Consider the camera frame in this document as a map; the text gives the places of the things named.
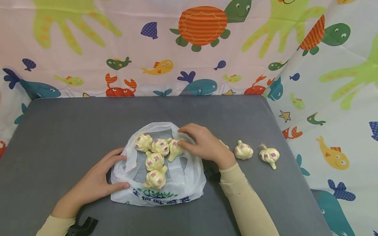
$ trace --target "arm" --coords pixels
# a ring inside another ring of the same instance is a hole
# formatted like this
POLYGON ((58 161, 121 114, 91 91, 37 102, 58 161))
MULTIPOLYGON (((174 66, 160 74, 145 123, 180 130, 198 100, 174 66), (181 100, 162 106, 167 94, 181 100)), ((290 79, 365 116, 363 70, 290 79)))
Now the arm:
POLYGON ((106 181, 106 173, 114 163, 127 159, 118 155, 123 149, 119 148, 106 154, 58 201, 45 224, 37 232, 37 236, 65 236, 68 229, 75 224, 75 217, 83 205, 130 187, 128 183, 108 184, 106 181))
POLYGON ((179 141, 182 148, 218 165, 221 187, 230 201, 242 236, 278 236, 269 213, 239 168, 234 154, 205 127, 191 123, 178 131, 191 134, 196 142, 192 145, 179 141))

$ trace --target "green fish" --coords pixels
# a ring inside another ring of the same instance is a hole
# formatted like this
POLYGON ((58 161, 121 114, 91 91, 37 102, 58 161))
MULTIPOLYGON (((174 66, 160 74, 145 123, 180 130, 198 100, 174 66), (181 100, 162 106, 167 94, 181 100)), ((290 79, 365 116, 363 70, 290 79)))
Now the green fish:
POLYGON ((106 60, 106 64, 112 68, 112 69, 115 69, 116 71, 121 69, 121 68, 124 68, 125 66, 127 66, 129 63, 131 63, 131 61, 129 60, 129 57, 126 57, 126 60, 123 62, 121 61, 120 59, 118 58, 114 58, 114 59, 108 59, 106 60))
POLYGON ((268 66, 268 69, 271 70, 271 71, 276 71, 278 70, 279 68, 282 68, 284 65, 286 65, 286 63, 288 62, 289 60, 287 60, 284 64, 282 64, 281 61, 279 62, 272 62, 269 64, 268 66))
POLYGON ((323 125, 325 123, 324 120, 321 120, 321 121, 317 121, 315 120, 315 116, 316 116, 317 113, 307 117, 307 121, 313 125, 323 125))
POLYGON ((302 99, 295 98, 294 93, 290 94, 290 100, 291 100, 291 103, 294 105, 295 108, 297 108, 299 110, 305 109, 305 104, 302 102, 302 99))

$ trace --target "cartoon turtle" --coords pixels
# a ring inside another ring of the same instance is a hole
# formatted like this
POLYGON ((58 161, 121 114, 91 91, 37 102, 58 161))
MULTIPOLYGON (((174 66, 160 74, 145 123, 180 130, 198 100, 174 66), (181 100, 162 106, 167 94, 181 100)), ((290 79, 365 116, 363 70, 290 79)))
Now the cartoon turtle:
POLYGON ((197 6, 189 8, 181 14, 178 29, 170 29, 180 35, 176 39, 179 46, 192 44, 192 51, 199 52, 201 47, 210 44, 215 47, 219 43, 218 37, 226 39, 230 30, 227 23, 244 22, 251 8, 252 0, 232 0, 222 11, 213 6, 197 6))
POLYGON ((324 29, 324 25, 325 18, 324 15, 322 15, 299 46, 304 50, 302 56, 305 56, 308 51, 310 51, 312 55, 318 53, 318 44, 320 42, 329 46, 339 46, 348 40, 350 36, 350 28, 348 25, 337 23, 326 29, 324 29))

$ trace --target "left hand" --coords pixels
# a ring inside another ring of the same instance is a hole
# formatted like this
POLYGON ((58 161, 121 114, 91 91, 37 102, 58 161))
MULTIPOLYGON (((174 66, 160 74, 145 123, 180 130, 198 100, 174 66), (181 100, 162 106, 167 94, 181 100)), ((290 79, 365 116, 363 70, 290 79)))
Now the left hand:
POLYGON ((90 202, 110 195, 116 191, 130 188, 129 183, 108 184, 106 173, 120 160, 127 157, 119 155, 125 148, 118 148, 106 154, 88 173, 56 204, 52 216, 75 218, 79 209, 90 202))

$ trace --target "orange turtle shell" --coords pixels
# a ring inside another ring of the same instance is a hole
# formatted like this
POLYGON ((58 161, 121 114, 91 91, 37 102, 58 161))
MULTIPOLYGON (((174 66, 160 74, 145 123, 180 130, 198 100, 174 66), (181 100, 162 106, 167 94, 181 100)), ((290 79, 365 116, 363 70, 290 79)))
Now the orange turtle shell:
POLYGON ((322 15, 314 25, 314 27, 311 29, 311 31, 308 33, 306 38, 303 40, 300 48, 302 48, 303 50, 310 50, 318 45, 322 41, 325 34, 324 25, 325 18, 324 15, 322 15))
POLYGON ((189 43, 203 46, 217 39, 227 25, 227 15, 213 6, 197 6, 185 10, 178 21, 181 36, 189 43))

